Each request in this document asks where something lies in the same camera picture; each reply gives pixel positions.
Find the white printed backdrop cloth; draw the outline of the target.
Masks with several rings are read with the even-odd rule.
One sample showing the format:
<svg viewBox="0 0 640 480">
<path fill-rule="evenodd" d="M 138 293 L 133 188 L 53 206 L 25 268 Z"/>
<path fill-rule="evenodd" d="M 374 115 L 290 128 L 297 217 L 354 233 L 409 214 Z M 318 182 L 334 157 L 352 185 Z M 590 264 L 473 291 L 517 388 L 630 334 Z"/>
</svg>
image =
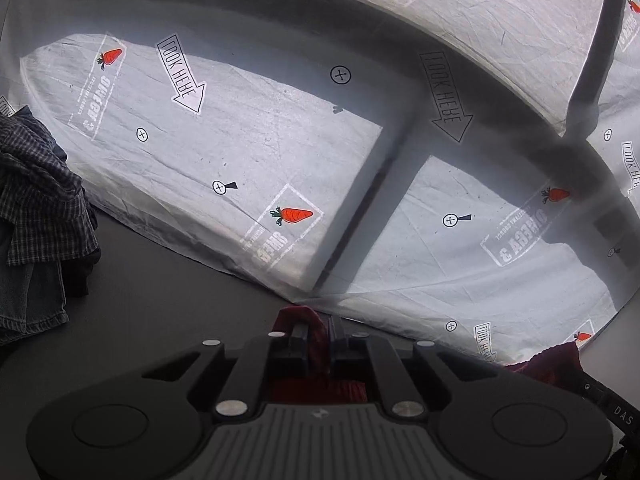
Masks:
<svg viewBox="0 0 640 480">
<path fill-rule="evenodd" d="M 639 0 L 1 0 L 1 101 L 93 203 L 503 363 L 639 287 Z"/>
</svg>

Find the blue denim jeans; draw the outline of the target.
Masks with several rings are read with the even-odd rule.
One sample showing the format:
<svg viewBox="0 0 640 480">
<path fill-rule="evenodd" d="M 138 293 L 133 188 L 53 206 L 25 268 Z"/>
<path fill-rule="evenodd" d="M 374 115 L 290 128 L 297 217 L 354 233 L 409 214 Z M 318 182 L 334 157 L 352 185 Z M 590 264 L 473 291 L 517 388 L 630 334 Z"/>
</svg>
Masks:
<svg viewBox="0 0 640 480">
<path fill-rule="evenodd" d="M 68 322 L 57 262 L 10 266 L 1 255 L 1 344 L 36 336 Z"/>
</svg>

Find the red checkered cloth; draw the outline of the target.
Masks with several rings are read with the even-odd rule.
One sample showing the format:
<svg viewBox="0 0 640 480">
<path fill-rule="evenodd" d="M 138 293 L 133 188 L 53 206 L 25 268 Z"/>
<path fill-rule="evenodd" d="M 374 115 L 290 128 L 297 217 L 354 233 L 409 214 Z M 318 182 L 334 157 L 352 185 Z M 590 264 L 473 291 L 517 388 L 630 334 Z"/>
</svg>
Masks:
<svg viewBox="0 0 640 480">
<path fill-rule="evenodd" d="M 330 372 L 330 340 L 320 315 L 307 306 L 282 308 L 272 330 L 292 334 L 298 324 L 310 328 L 306 357 L 308 370 L 302 378 L 278 379 L 272 390 L 274 403 L 361 404 L 368 403 L 369 390 L 363 380 L 335 378 Z M 505 365 L 506 370 L 568 390 L 575 375 L 584 369 L 574 342 L 558 344 L 535 354 L 528 361 Z"/>
</svg>

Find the black garment in pile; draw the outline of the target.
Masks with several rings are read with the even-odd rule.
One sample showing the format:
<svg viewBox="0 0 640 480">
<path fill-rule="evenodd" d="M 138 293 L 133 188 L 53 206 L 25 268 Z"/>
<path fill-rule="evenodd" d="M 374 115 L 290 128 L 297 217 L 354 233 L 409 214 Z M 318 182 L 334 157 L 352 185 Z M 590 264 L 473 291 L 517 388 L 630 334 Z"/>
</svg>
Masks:
<svg viewBox="0 0 640 480">
<path fill-rule="evenodd" d="M 77 302 L 89 295 L 88 279 L 102 256 L 100 248 L 89 255 L 61 262 L 62 282 L 67 302 Z"/>
</svg>

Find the blue plaid shirt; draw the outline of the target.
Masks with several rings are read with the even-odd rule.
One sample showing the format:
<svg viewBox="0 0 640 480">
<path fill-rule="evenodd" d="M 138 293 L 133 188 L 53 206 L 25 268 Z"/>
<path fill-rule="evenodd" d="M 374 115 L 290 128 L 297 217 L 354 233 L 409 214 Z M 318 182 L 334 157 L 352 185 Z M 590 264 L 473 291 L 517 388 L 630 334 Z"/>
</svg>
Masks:
<svg viewBox="0 0 640 480">
<path fill-rule="evenodd" d="M 86 258 L 99 249 L 81 177 L 28 106 L 1 117 L 1 219 L 13 226 L 8 263 Z"/>
</svg>

